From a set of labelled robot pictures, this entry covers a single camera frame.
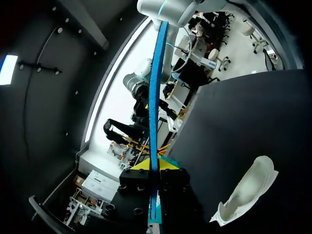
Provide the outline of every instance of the ceiling light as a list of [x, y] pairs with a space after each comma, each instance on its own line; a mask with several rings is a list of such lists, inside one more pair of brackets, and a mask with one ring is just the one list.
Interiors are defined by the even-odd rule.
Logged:
[[2, 67], [0, 67], [0, 85], [6, 85], [11, 83], [13, 71], [17, 60], [18, 56], [14, 55], [7, 55], [4, 57]]
[[101, 92], [97, 98], [97, 101], [96, 101], [96, 104], [94, 106], [94, 109], [93, 109], [93, 112], [92, 112], [92, 115], [91, 115], [91, 118], [90, 118], [90, 122], [89, 122], [89, 125], [88, 125], [88, 129], [87, 129], [87, 133], [86, 133], [86, 138], [84, 140], [84, 142], [87, 142], [89, 139], [90, 139], [90, 136], [91, 136], [91, 132], [92, 132], [92, 129], [93, 129], [93, 125], [94, 125], [94, 122], [96, 120], [96, 116], [97, 116], [97, 113], [98, 113], [98, 109], [99, 109], [99, 106], [102, 102], [102, 99], [104, 97], [104, 94], [105, 94], [105, 91], [111, 81], [111, 79], [114, 77], [118, 67], [120, 66], [120, 64], [122, 63], [124, 57], [127, 55], [128, 51], [130, 50], [130, 48], [132, 47], [133, 43], [136, 41], [136, 39], [141, 35], [141, 33], [143, 32], [143, 30], [146, 28], [146, 26], [151, 22], [151, 19], [150, 18], [147, 18], [141, 25], [140, 27], [133, 33], [133, 35], [131, 36], [130, 40], [128, 41], [128, 43], [126, 44], [126, 46], [123, 48], [123, 50], [121, 51], [120, 55], [118, 56], [116, 62], [114, 63], [110, 73], [108, 74], [105, 82], [104, 82], [104, 85], [101, 89]]

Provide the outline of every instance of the black table surface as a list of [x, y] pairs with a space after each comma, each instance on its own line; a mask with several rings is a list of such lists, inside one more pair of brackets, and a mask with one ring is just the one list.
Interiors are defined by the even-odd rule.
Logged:
[[[200, 88], [168, 157], [187, 169], [207, 222], [254, 159], [270, 157], [279, 171], [272, 187], [245, 215], [223, 227], [241, 230], [248, 225], [248, 231], [259, 233], [280, 231], [310, 216], [311, 153], [311, 82], [303, 70], [294, 70]], [[209, 225], [216, 227], [216, 222]]]

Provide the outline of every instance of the white box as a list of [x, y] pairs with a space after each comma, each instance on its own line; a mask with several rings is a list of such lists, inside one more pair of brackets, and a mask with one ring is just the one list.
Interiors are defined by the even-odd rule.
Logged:
[[114, 191], [117, 191], [119, 187], [118, 182], [96, 172], [95, 170], [91, 171], [88, 178]]
[[107, 188], [90, 178], [86, 178], [86, 180], [82, 184], [82, 191], [95, 198], [103, 199], [108, 203], [112, 201], [116, 193], [115, 190]]

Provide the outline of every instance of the black enclosure wall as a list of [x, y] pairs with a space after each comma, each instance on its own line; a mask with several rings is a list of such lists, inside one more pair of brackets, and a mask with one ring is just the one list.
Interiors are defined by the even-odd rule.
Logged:
[[78, 33], [79, 23], [65, 10], [58, 7], [55, 16], [53, 1], [11, 1], [1, 19], [6, 32], [1, 33], [1, 59], [13, 54], [18, 62], [33, 64], [55, 27], [60, 22], [63, 27], [62, 33], [56, 29], [52, 34], [39, 60], [42, 66], [57, 67], [62, 73], [37, 72], [28, 66], [20, 70], [16, 65], [12, 83], [0, 86], [1, 181], [28, 217], [34, 213], [28, 197], [45, 200], [75, 168], [75, 154], [103, 75], [144, 18], [137, 12], [136, 1], [81, 2], [108, 40], [107, 50]]

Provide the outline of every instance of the stool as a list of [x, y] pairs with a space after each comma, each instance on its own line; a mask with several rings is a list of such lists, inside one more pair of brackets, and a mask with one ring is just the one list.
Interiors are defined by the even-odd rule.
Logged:
[[262, 38], [258, 39], [255, 35], [254, 35], [254, 31], [255, 31], [255, 28], [251, 27], [249, 24], [247, 24], [245, 21], [244, 23], [242, 24], [242, 27], [241, 27], [241, 33], [244, 35], [244, 36], [250, 36], [250, 39], [254, 39], [255, 42], [253, 42], [253, 47], [254, 47], [254, 50], [253, 52], [256, 54], [257, 53], [257, 47], [260, 46], [262, 43], [265, 43], [266, 45], [268, 45], [268, 43], [263, 40]]
[[224, 71], [226, 71], [227, 65], [228, 65], [229, 63], [231, 63], [231, 60], [230, 60], [229, 57], [227, 57], [227, 56], [226, 56], [224, 59], [221, 60], [221, 59], [218, 57], [218, 54], [219, 54], [219, 51], [218, 51], [217, 49], [213, 49], [213, 50], [209, 53], [208, 59], [209, 59], [209, 60], [212, 60], [212, 61], [214, 61], [215, 59], [219, 60], [219, 61], [220, 61], [220, 65], [219, 65], [218, 71], [221, 72], [221, 69], [222, 69], [222, 68], [223, 68]]

